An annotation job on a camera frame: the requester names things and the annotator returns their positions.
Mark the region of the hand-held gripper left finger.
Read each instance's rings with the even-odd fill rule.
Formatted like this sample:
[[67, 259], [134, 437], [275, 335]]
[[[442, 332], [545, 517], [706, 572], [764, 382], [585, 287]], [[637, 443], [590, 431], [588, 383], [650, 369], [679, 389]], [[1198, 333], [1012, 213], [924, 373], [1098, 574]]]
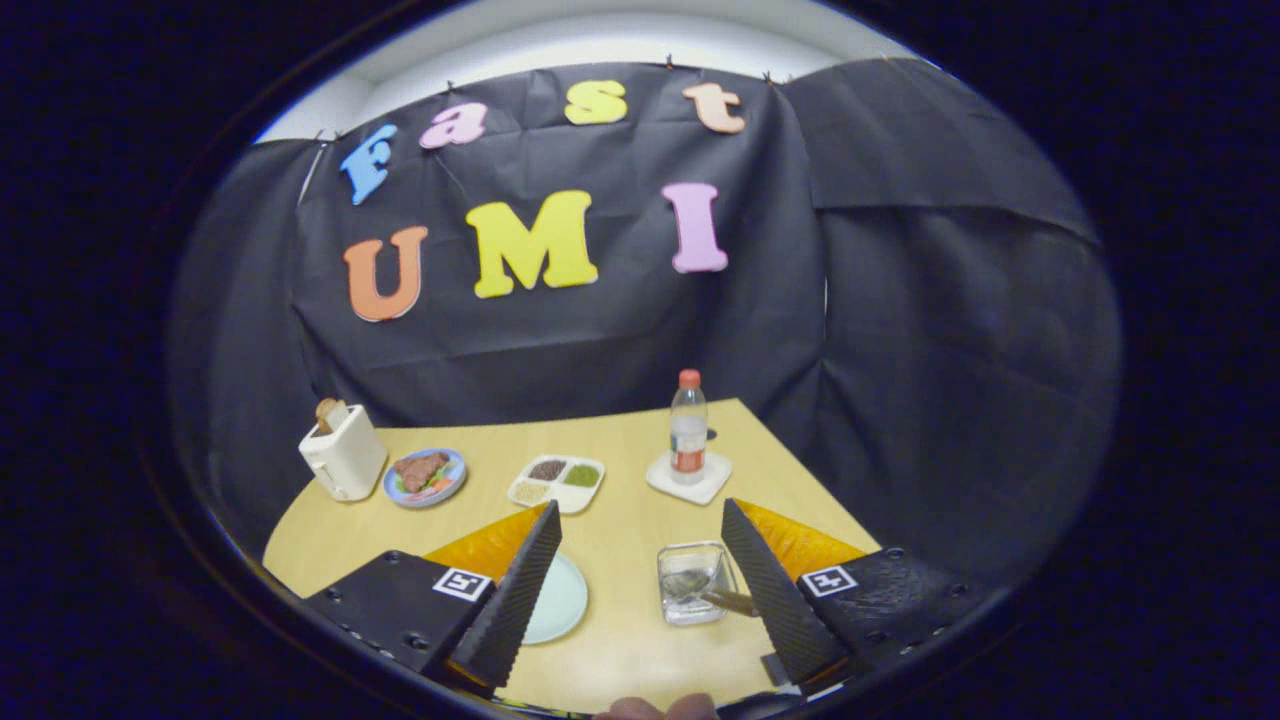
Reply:
[[509, 679], [561, 539], [552, 500], [426, 555], [388, 550], [303, 603], [420, 676], [492, 696]]

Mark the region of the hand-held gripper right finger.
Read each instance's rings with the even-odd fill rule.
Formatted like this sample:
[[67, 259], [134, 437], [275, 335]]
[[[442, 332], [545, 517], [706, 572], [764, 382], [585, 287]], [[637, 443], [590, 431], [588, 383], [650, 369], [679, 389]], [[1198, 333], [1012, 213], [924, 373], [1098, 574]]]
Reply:
[[975, 616], [989, 584], [901, 547], [863, 552], [740, 498], [721, 538], [787, 679], [824, 691], [890, 673]]

